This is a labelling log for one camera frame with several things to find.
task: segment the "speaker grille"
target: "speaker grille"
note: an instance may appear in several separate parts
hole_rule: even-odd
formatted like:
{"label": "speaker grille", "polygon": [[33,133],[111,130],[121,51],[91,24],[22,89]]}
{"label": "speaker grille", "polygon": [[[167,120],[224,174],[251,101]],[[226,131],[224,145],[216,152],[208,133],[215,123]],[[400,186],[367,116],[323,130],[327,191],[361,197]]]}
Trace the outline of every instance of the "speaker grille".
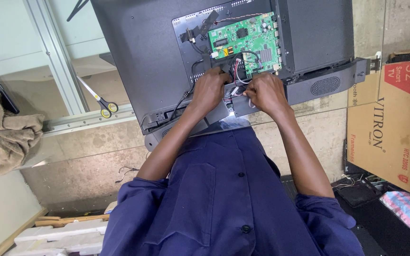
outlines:
{"label": "speaker grille", "polygon": [[338,89],[340,80],[338,77],[331,77],[316,81],[311,86],[311,94],[314,96],[333,92]]}
{"label": "speaker grille", "polygon": [[167,135],[168,131],[170,131],[170,129],[172,129],[172,127],[170,127],[169,129],[163,131],[162,134],[161,134],[161,138],[164,138]]}

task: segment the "glass tabletop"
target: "glass tabletop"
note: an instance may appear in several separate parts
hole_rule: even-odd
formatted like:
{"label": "glass tabletop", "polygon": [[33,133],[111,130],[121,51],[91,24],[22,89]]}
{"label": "glass tabletop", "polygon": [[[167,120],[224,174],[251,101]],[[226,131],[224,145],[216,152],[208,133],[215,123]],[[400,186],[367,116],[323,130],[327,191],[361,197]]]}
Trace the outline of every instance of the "glass tabletop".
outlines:
{"label": "glass tabletop", "polygon": [[[14,98],[21,114],[45,115],[44,127],[47,131],[30,150],[25,164],[20,168],[144,147],[144,136],[117,68],[108,57],[108,46],[92,6],[86,5],[80,15],[67,23],[65,20],[74,3],[50,1],[54,24],[62,36],[72,70],[96,94],[119,105],[119,115],[110,120],[100,116],[99,104],[80,83],[77,83],[80,87],[77,91],[81,94],[77,94],[76,99],[83,104],[83,111],[70,107],[72,101],[67,98],[63,83],[52,69],[55,66],[49,63],[52,55],[44,52],[39,40],[40,32],[33,28],[27,7],[20,3],[11,3],[7,7],[11,9],[6,10],[8,18],[0,20],[0,31],[3,32],[0,33],[0,41],[15,45],[5,49],[6,46],[0,43],[0,83]],[[378,51],[383,52],[385,1],[362,5],[361,1],[354,0],[353,12],[354,55],[370,57]],[[19,28],[26,34],[23,41],[11,32]],[[348,106],[348,92],[343,91],[299,103],[292,108],[295,115],[301,117]],[[273,120],[263,112],[239,118],[230,114],[202,134],[269,122]]]}

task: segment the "scissors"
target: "scissors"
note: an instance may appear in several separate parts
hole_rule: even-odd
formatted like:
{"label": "scissors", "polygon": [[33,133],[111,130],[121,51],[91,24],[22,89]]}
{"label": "scissors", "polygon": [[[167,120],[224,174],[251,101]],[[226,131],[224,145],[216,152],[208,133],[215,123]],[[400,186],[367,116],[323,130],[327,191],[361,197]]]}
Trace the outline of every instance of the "scissors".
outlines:
{"label": "scissors", "polygon": [[86,89],[96,98],[99,105],[101,106],[101,115],[102,117],[109,119],[112,116],[112,113],[116,113],[118,111],[118,105],[115,102],[106,102],[103,98],[99,97],[91,88],[88,86],[85,81],[83,81],[79,76],[77,79],[82,82]]}

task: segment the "green circuit board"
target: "green circuit board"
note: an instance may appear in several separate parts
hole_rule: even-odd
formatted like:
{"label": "green circuit board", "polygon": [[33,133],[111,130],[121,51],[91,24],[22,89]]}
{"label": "green circuit board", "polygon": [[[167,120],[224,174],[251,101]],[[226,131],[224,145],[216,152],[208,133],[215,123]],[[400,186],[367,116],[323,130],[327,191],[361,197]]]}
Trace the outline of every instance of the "green circuit board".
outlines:
{"label": "green circuit board", "polygon": [[278,47],[279,32],[273,12],[255,16],[208,32],[214,59],[225,58],[250,50],[259,55],[262,68],[255,63],[255,56],[243,53],[246,75],[254,72],[276,71],[282,68],[281,49]]}

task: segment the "person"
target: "person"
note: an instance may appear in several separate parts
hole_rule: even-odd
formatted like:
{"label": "person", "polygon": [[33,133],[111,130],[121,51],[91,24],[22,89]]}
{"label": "person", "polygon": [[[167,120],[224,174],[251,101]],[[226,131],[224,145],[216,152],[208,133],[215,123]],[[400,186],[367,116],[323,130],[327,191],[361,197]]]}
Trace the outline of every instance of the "person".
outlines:
{"label": "person", "polygon": [[177,124],[121,186],[100,255],[363,255],[355,220],[334,198],[276,76],[254,76],[244,94],[278,125],[295,204],[251,127],[188,139],[222,100],[224,82],[231,78],[219,67],[197,80]]}

